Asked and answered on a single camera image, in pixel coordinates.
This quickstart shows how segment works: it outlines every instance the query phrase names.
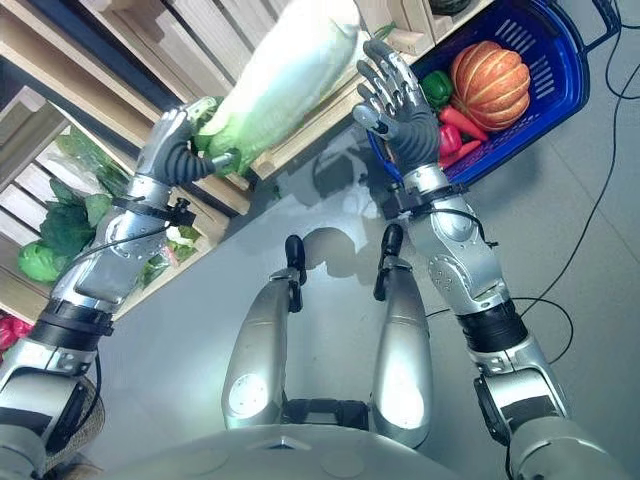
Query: green bell pepper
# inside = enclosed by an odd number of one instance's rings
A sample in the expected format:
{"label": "green bell pepper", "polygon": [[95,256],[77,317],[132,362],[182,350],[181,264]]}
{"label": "green bell pepper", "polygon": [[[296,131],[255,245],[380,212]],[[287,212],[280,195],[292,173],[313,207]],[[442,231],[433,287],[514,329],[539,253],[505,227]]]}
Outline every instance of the green bell pepper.
{"label": "green bell pepper", "polygon": [[433,108],[444,107],[453,94],[453,84],[449,75],[442,70],[435,70],[420,82],[427,101]]}

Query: carrot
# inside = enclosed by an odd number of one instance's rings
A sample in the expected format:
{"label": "carrot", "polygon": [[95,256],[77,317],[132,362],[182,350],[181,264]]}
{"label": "carrot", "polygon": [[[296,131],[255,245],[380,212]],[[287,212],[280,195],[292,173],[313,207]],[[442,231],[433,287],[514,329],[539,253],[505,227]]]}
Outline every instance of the carrot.
{"label": "carrot", "polygon": [[480,145],[482,145],[482,142],[480,140],[472,140],[468,143],[465,143],[457,152],[452,153],[451,155],[447,155],[446,157],[440,158],[440,160],[438,160],[438,165],[442,169],[449,168],[451,165],[456,163],[462,157],[465,157],[466,155],[473,152]]}
{"label": "carrot", "polygon": [[453,125],[461,132],[468,133],[473,138],[477,138],[483,142],[486,142],[489,139],[487,134],[480,130],[475,123],[451,106],[444,107],[440,110],[438,118],[442,123]]}

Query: humanoid robot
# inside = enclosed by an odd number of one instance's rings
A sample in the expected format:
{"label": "humanoid robot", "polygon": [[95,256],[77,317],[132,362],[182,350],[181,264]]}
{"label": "humanoid robot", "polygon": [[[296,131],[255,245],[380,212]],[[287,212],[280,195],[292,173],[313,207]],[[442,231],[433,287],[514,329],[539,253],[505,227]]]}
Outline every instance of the humanoid robot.
{"label": "humanoid robot", "polygon": [[[481,224],[437,164],[437,120],[400,56],[379,41],[358,70],[355,120],[384,139],[403,185],[391,211],[410,212],[408,234],[437,290],[456,315],[479,376],[478,403],[490,435],[510,452],[517,479],[629,478],[570,418],[567,400],[510,298]],[[167,207],[171,188],[215,173],[237,152],[194,156],[188,140],[210,113],[203,99],[163,115],[143,148],[125,198],[114,199],[93,245],[52,289],[31,334],[0,367],[0,478],[34,479],[47,453],[67,445],[87,395],[80,381],[112,316],[168,225],[189,225],[188,202]],[[227,370],[222,411],[227,431],[143,460],[107,479],[452,479],[417,453],[429,431],[431,358],[425,309],[411,266],[400,258],[403,231],[382,240],[376,300],[388,304],[370,405],[288,400],[284,395],[286,320],[302,308],[304,246],[287,239],[287,266],[256,297]],[[369,409],[373,425],[369,430]]]}

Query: orange pumpkin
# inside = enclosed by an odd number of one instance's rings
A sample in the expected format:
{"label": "orange pumpkin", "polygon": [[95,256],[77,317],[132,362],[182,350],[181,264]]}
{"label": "orange pumpkin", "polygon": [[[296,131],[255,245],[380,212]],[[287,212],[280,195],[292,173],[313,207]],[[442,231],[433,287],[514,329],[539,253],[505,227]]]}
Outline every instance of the orange pumpkin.
{"label": "orange pumpkin", "polygon": [[486,131],[509,128],[529,106],[529,68],[520,55],[485,41],[461,51],[451,65],[451,103]]}

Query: black cable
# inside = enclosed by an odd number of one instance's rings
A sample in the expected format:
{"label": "black cable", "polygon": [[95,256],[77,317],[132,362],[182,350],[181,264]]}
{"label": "black cable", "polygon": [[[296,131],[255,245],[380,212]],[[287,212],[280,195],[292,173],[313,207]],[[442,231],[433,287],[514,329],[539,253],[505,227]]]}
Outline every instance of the black cable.
{"label": "black cable", "polygon": [[511,445],[507,445],[507,454],[504,457],[504,473],[507,474],[507,480],[513,480],[511,474]]}
{"label": "black cable", "polygon": [[[567,319],[567,324],[569,325],[569,339],[567,340],[567,343],[562,348],[560,353],[558,355],[556,355],[555,358],[549,362],[549,365],[553,365],[558,360],[560,360],[562,357],[564,357],[564,355],[569,351],[569,349],[571,348],[571,345],[573,344],[573,336],[574,336],[574,333],[575,333],[575,325],[573,323],[573,319],[571,318],[571,315],[569,315],[569,312],[567,312],[562,305],[560,305],[560,304],[558,304],[558,303],[556,303],[556,302],[554,302],[552,300],[547,300],[546,298],[512,297],[511,300],[516,300],[516,301],[518,301],[518,300],[537,300],[539,302],[546,303],[548,305],[552,305],[552,306],[556,307],[558,310],[560,310],[562,312],[564,317]],[[428,314],[425,318],[429,319],[431,317],[435,317],[436,315],[440,315],[441,313],[445,313],[445,312],[448,312],[450,310],[451,310],[450,308],[443,308],[442,310],[438,310],[436,312],[432,312],[432,313]]]}
{"label": "black cable", "polygon": [[[631,76],[629,77],[629,79],[627,80],[627,82],[625,83],[625,86],[622,90],[622,93],[624,94],[624,92],[627,91],[627,88],[629,87],[629,85],[631,84],[631,81],[635,78],[636,74],[638,73],[638,70],[640,70],[640,63],[636,66],[635,70],[633,71],[633,73],[631,74]],[[602,189],[600,190],[600,194],[598,195],[598,198],[596,199],[596,202],[593,205],[593,208],[591,209],[591,212],[589,213],[589,216],[587,217],[587,221],[584,225],[584,228],[582,229],[582,233],[580,234],[580,237],[578,238],[578,242],[576,243],[575,247],[573,247],[573,251],[571,252],[571,255],[569,255],[569,259],[567,260],[567,262],[565,263],[564,267],[562,267],[562,270],[560,270],[560,273],[556,276],[556,278],[551,282],[551,284],[545,288],[545,290],[538,296],[538,298],[536,300],[533,301],[533,303],[531,303],[525,310],[524,312],[522,312],[522,316],[524,316],[529,310],[531,310],[531,308],[538,302],[540,301],[540,299],[542,297],[544,297],[547,293],[549,293],[549,291],[556,286],[556,284],[558,283],[558,281],[562,278],[562,276],[564,275],[564,273],[568,270],[569,266],[571,265],[571,262],[573,261],[574,257],[576,256],[576,254],[578,253],[578,249],[580,248],[580,245],[582,244],[582,241],[584,240],[585,235],[587,234],[587,230],[589,229],[589,225],[591,225],[591,220],[593,219],[598,206],[600,205],[600,202],[602,201],[602,197],[604,197],[605,192],[607,191],[607,187],[609,186],[609,181],[611,180],[611,177],[613,176],[613,171],[615,169],[616,166],[616,155],[618,152],[618,143],[617,143],[617,130],[618,130],[618,111],[620,110],[620,104],[622,103],[623,100],[623,96],[619,96],[618,100],[616,101],[616,106],[615,109],[613,111],[613,151],[612,151],[612,155],[611,155],[611,164],[609,165],[609,171],[607,172],[607,178],[604,182],[604,185],[602,186]]]}
{"label": "black cable", "polygon": [[95,410],[96,405],[98,405],[98,400],[100,400],[100,393],[102,392],[102,365],[100,364],[100,352],[98,351],[97,348],[96,348],[95,364],[96,364],[96,392],[95,392],[95,395],[93,396],[93,399],[91,400],[91,405],[89,405],[89,409],[87,410],[87,413],[85,413],[84,417],[82,417],[82,420],[78,422],[78,426],[76,427],[75,432],[73,432],[74,435],[78,433],[82,429],[82,427],[84,427],[85,423],[87,423],[87,420],[89,420],[89,417],[91,417],[91,415],[93,414],[93,411]]}
{"label": "black cable", "polygon": [[461,210],[456,210],[455,208],[430,208],[429,210],[426,210],[424,213],[427,215],[430,215],[432,213],[452,213],[454,215],[459,215],[461,217],[467,218],[478,226],[478,232],[480,233],[480,238],[482,239],[483,242],[486,243],[486,240],[484,238],[484,227],[482,226],[482,222],[477,217],[471,215],[470,213],[463,212]]}
{"label": "black cable", "polygon": [[[623,24],[622,23],[622,17],[620,16],[620,8],[618,7],[618,0],[613,0],[613,4],[615,5],[616,16],[617,16],[617,19],[618,19],[618,23],[620,24],[621,27],[627,28],[629,30],[640,30],[640,25],[625,25],[625,24]],[[609,71],[611,70],[611,62],[613,61],[613,57],[614,57],[614,54],[615,54],[616,50],[618,49],[618,44],[620,43],[620,37],[622,37],[622,28],[618,31],[618,34],[616,35],[616,41],[613,44],[613,50],[611,50],[611,54],[609,55],[609,58],[607,59],[607,67],[605,69],[604,79],[605,79],[605,82],[607,84],[607,88],[609,89],[609,91],[614,96],[618,97],[618,99],[622,99],[622,100],[638,100],[638,99],[640,99],[640,95],[634,95],[634,96],[626,96],[625,95],[625,91],[627,90],[626,86],[622,90],[622,92],[617,92],[613,88],[613,86],[611,85],[611,81],[609,80]]]}
{"label": "black cable", "polygon": [[113,242],[105,243],[104,245],[98,245],[97,247],[93,247],[93,248],[90,248],[89,250],[85,250],[84,252],[80,253],[77,257],[75,257],[73,260],[71,260],[71,263],[69,263],[69,265],[65,267],[64,271],[58,276],[58,280],[56,281],[56,283],[53,285],[53,287],[51,287],[51,290],[53,291],[57,287],[58,282],[60,282],[60,280],[67,273],[69,273],[69,271],[73,267],[78,265],[80,262],[83,262],[84,260],[86,260],[87,257],[90,257],[91,255],[94,255],[99,251],[104,250],[105,248],[111,248],[111,247],[115,247],[116,245],[120,245],[121,243],[133,242],[134,240],[140,240],[141,238],[157,235],[158,233],[162,233],[165,230],[167,230],[170,226],[171,225],[167,225],[165,227],[157,228],[156,230],[151,230],[150,232],[141,233],[140,235],[133,235],[132,237],[122,238],[120,240],[114,240]]}

